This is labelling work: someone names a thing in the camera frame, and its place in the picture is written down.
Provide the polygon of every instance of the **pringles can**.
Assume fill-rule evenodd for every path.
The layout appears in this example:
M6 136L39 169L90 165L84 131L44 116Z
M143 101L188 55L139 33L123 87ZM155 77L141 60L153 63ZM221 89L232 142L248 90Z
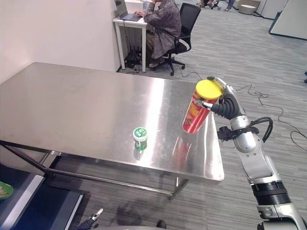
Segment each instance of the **pringles can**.
M196 133L201 128L210 110L198 106L197 100L201 99L214 104L222 95L220 86L211 80L201 80L197 83L193 93L187 114L184 118L182 128L187 133Z

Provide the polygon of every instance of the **man sitting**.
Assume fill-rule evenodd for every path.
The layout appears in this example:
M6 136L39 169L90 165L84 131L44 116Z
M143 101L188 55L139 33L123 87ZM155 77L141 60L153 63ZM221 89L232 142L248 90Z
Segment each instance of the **man sitting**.
M158 10L154 10L157 2L161 2ZM180 11L173 0L152 0L147 12L135 12L144 16L144 21L151 25L146 35L146 62L154 68L164 62L162 56L175 48L174 39L180 36Z

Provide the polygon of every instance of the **small green container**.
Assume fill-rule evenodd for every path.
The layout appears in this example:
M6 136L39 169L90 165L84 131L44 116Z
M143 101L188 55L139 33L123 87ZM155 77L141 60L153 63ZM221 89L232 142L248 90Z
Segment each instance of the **small green container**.
M0 181L0 200L8 198L13 193L13 187Z
M133 138L135 140L135 149L144 150L147 147L147 131L143 127L137 127L133 131Z

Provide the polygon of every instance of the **power cord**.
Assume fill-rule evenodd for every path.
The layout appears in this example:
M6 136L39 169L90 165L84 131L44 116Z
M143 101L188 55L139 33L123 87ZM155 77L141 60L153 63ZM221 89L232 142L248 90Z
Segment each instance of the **power cord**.
M298 147L300 147L302 150L304 150L304 151L307 152L307 149L301 147L299 144L297 144L297 143L294 141L294 139L293 139L293 137L292 137L292 134L293 134L293 133L298 133L298 134L302 135L302 136L303 136L304 138L306 138L306 139L307 139L307 136L306 136L305 134L303 134L303 133L302 133L297 127L295 127L294 125L291 125L290 123L285 122L285 121L282 121L282 120L280 119L280 117L283 115L283 112L284 112L284 110L283 110L282 107L275 106L275 105L270 105L270 104L265 104L265 103L263 103L263 102L261 101L261 98L268 98L268 97L269 97L269 95L268 95L267 93L262 93L262 92L259 92L259 91L255 91L254 93L251 93L250 90L251 90L252 87L253 87L253 85L250 84L250 85L244 86L244 87L242 87L242 88L240 88L240 89L237 89L236 91L239 91L239 90L248 88L248 94L249 94L249 95L252 95L252 96L257 96L257 97L258 97L258 100L259 100L259 102L260 102L260 104L261 104L262 106L264 105L264 106L268 106L268 107L279 108L282 112L279 114L277 120L280 121L280 122L282 122L282 123L284 123L284 124L286 124L286 125L289 125L289 126L291 126L292 128L295 129L295 130L292 130L292 131L290 132L290 138L291 138L292 142L295 143L295 144L296 144Z
M203 80L203 79L201 78L201 76L198 74L198 72L193 71L193 72L189 73L188 75L183 75L183 72L182 72L181 67L178 66L178 65L175 65L175 67L178 67L178 69L179 69L180 72L181 72L181 76L184 77L184 78L188 77L188 76L189 76L190 74L192 74L192 73L195 73L195 74L200 78L200 80Z

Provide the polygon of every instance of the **metal table top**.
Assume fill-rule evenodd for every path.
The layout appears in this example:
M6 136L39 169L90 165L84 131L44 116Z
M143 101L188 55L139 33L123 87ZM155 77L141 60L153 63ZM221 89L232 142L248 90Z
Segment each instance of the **metal table top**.
M194 83L33 63L0 86L0 139L172 172L224 179L214 117L197 134L182 122ZM137 151L132 132L148 131Z

